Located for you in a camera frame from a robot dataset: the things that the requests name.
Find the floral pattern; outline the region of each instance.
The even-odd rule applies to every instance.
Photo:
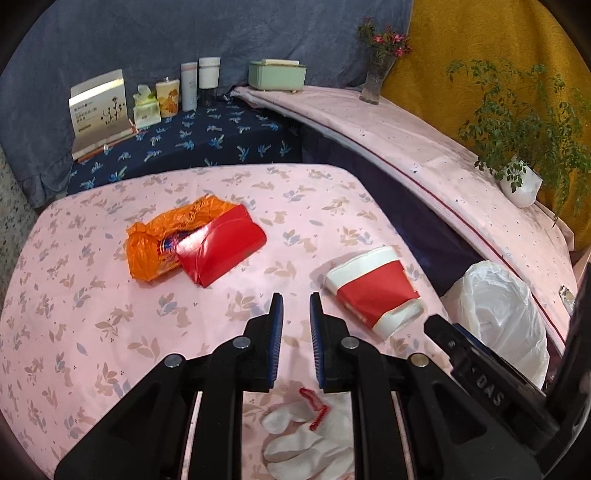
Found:
[[[129,276],[126,228],[204,193],[241,202],[267,244],[208,288],[181,269],[152,283]],[[0,319],[0,408],[36,463],[52,476],[59,460],[168,353],[205,355],[285,302],[278,379],[269,394],[247,394],[243,478],[270,480],[260,420],[270,408],[317,389],[309,296],[345,318],[353,335],[376,339],[331,295],[335,265],[393,245],[428,314],[444,314],[402,239],[351,174],[331,166],[276,164],[196,168],[122,181],[54,202],[35,224],[12,276]],[[427,315],[386,342],[385,353],[424,351],[447,368],[423,334]]]

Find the red stripe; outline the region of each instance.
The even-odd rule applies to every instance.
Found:
[[[336,296],[369,328],[374,328],[384,313],[419,298],[400,260],[388,262],[350,281],[338,289]]]
[[[312,390],[308,390],[307,388],[301,387],[299,392],[300,395],[308,401],[312,411],[319,412],[309,427],[311,432],[315,432],[324,420],[324,418],[326,417],[326,415],[328,414],[328,412],[330,412],[330,406],[323,403],[322,400],[318,397],[318,395],[316,395],[316,393],[314,393]]]
[[[268,103],[273,103],[270,100],[266,100],[264,98],[259,98],[259,100],[263,100],[266,101]],[[302,115],[299,112],[296,112],[294,110],[292,110],[291,108],[288,108],[284,105],[279,105],[281,108],[287,110],[288,112],[291,112],[295,115]],[[513,269],[513,267],[511,265],[509,265],[507,263],[507,261],[505,260],[505,258],[503,257],[502,254],[500,254],[499,252],[496,251],[496,249],[472,226],[470,225],[467,221],[465,221],[459,213],[457,213],[455,210],[453,210],[450,206],[448,206],[443,200],[441,200],[439,197],[437,197],[433,192],[427,190],[426,187],[424,187],[423,185],[421,185],[417,180],[415,180],[413,177],[411,177],[410,175],[408,175],[407,173],[404,173],[402,170],[400,170],[398,167],[396,167],[395,165],[392,165],[388,160],[386,160],[385,158],[380,157],[377,153],[374,153],[373,151],[371,151],[370,149],[368,149],[365,145],[362,145],[361,143],[359,143],[357,140],[347,137],[346,135],[342,134],[341,132],[335,130],[334,128],[329,127],[328,125],[325,124],[321,124],[320,122],[317,122],[315,120],[312,120],[312,122],[314,122],[315,124],[321,125],[324,128],[327,128],[328,130],[333,131],[334,133],[341,135],[342,137],[347,138],[348,140],[352,141],[353,143],[357,144],[358,146],[360,146],[361,148],[363,148],[364,150],[367,150],[368,152],[370,152],[372,155],[378,157],[380,160],[382,160],[386,165],[388,165],[389,167],[392,167],[394,170],[396,170],[398,173],[400,173],[400,175],[404,176],[406,179],[410,180],[412,183],[414,183],[417,187],[419,187],[422,191],[424,191],[425,193],[427,193],[428,195],[430,195],[431,197],[433,197],[436,201],[438,201],[446,210],[448,210],[449,212],[451,212],[452,214],[455,215],[455,217],[458,218],[458,220],[461,221],[461,223],[463,223],[464,225],[466,225],[470,230],[472,230],[472,232],[474,232],[476,234],[476,236],[478,236],[478,238],[480,238],[480,240],[486,244],[486,246],[491,249],[496,256],[498,257],[499,260],[501,260],[501,262],[507,267],[509,268],[509,270],[511,270],[518,278],[521,278],[521,276]],[[564,337],[562,335],[562,333],[560,333],[558,331],[558,328],[556,327],[556,325],[554,324],[554,322],[552,321],[552,319],[550,318],[550,316],[548,315],[548,313],[546,312],[546,310],[544,310],[542,304],[540,303],[540,301],[535,297],[534,293],[531,293],[531,296],[533,297],[536,305],[538,306],[538,308],[542,311],[542,313],[544,314],[544,316],[546,317],[546,319],[548,320],[548,323],[550,325],[552,325],[552,327],[554,328],[554,332],[556,333],[556,335],[558,335],[558,337],[562,340],[562,343],[564,344]]]

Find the white flower pot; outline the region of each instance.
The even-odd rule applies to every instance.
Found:
[[[517,187],[516,191],[511,191],[511,182],[506,178],[502,179],[500,184],[501,190],[513,205],[519,208],[527,208],[534,204],[542,186],[542,179],[538,177],[536,172],[525,165],[525,173],[521,174],[521,187]]]

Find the orange plastic bag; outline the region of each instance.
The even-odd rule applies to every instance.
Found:
[[[129,273],[138,280],[150,281],[178,267],[178,243],[235,206],[205,195],[191,205],[161,213],[146,224],[134,223],[127,229]]]

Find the blue patterned tablecloth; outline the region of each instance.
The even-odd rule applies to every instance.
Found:
[[[299,163],[298,125],[245,102],[179,112],[84,163],[74,162],[68,195],[123,179],[184,168],[240,163]]]

